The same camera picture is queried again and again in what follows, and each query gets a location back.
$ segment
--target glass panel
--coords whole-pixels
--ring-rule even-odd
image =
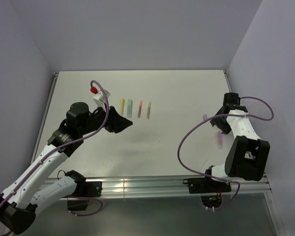
[[[96,210],[89,206],[87,212]],[[239,195],[229,206],[207,212],[199,196],[104,200],[94,216],[68,214],[66,201],[42,212],[23,236],[272,236],[264,194]]]

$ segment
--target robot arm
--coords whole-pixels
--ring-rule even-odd
[[[51,186],[40,191],[38,189],[48,176],[83,143],[83,140],[74,141],[97,130],[102,125],[106,115],[105,110],[107,109],[103,100],[103,93],[97,90],[92,92],[95,92],[93,99],[99,107],[91,113],[88,105],[84,102],[72,104],[66,114],[66,119],[60,124],[59,129],[52,134],[36,160],[14,183],[0,193],[0,204],[7,196],[13,194],[0,208],[0,222],[16,235],[28,229],[37,214],[60,198],[71,194],[79,196],[83,192],[86,179],[76,171],[67,172],[65,177]],[[132,124],[131,121],[121,117],[115,108],[111,106],[104,127],[109,132],[119,133]],[[43,157],[51,150],[70,142],[73,143],[43,160]],[[15,186],[21,183],[25,176],[33,170],[35,171],[21,185],[19,190],[14,192]]]
[[[247,115],[245,106],[240,105],[237,93],[224,95],[223,107],[219,114]],[[259,181],[263,177],[270,144],[261,140],[253,129],[249,118],[225,117],[215,118],[210,121],[212,126],[217,126],[223,134],[231,130],[234,135],[234,143],[226,158],[225,164],[211,168],[212,175],[223,179],[238,179]]]

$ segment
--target gray wall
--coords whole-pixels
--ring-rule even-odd
[[[295,235],[295,0],[263,0],[228,75],[233,91],[263,98],[275,111],[274,121],[252,122],[270,141],[266,173],[287,233]],[[269,116],[247,104],[250,113]]]
[[[0,192],[30,164],[52,73],[8,0],[0,0]]]
[[[11,0],[55,71],[227,69],[261,0]]]

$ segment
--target white tabletop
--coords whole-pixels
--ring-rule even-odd
[[[85,177],[147,177],[190,175],[177,160],[177,147],[183,136],[220,109],[229,92],[222,70],[160,71],[74,71],[60,72],[42,131],[38,153],[58,129],[74,102],[96,108],[90,81],[97,80],[111,93],[109,103],[119,111],[121,98],[133,100],[133,125],[119,134],[100,131],[62,163],[58,170],[76,170]],[[141,118],[137,118],[143,100]],[[146,118],[151,101],[150,119]],[[217,146],[216,127],[206,123],[186,140],[181,150],[184,163],[198,171],[224,163],[233,136],[223,135],[223,148]]]

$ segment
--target black mount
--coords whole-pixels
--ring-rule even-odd
[[[48,144],[56,147],[82,138],[83,135],[97,130],[105,119],[106,112],[103,108],[97,108],[93,113],[89,111],[89,106],[84,102],[76,102],[71,105],[66,114],[66,119],[62,121]],[[113,106],[109,109],[109,116],[105,124],[105,129],[110,133],[119,133],[133,124],[132,121],[120,116]],[[62,148],[68,157],[83,143],[83,141]]]
[[[76,171],[69,171],[65,173],[66,176],[71,177],[77,183],[77,187],[72,194],[76,197],[100,197],[102,192],[102,182],[90,181],[86,182],[86,178]],[[67,208],[69,211],[86,210],[89,205],[88,200],[68,200]]]
[[[212,167],[206,170],[206,174],[212,174]],[[188,184],[189,193],[214,193],[210,196],[201,196],[202,203],[209,208],[220,207],[222,204],[222,193],[231,192],[231,185],[225,182],[215,181],[210,177],[187,178],[182,181]]]
[[[14,234],[19,235],[27,230],[36,218],[35,209],[37,205],[29,204],[26,209],[16,207],[15,203],[6,202],[0,208],[0,222],[8,227]]]
[[[212,174],[212,166],[206,170],[206,174]],[[210,177],[186,178],[182,181],[183,184],[188,184],[189,193],[223,193],[231,192],[231,186],[224,182],[215,181]]]
[[[216,115],[220,114],[228,114],[230,110],[241,110],[244,112],[248,112],[245,106],[240,105],[240,97],[238,93],[228,92],[224,94],[223,106],[216,113]],[[222,131],[222,134],[228,134],[232,129],[230,125],[226,121],[227,117],[215,118],[210,121],[212,127],[215,125]]]

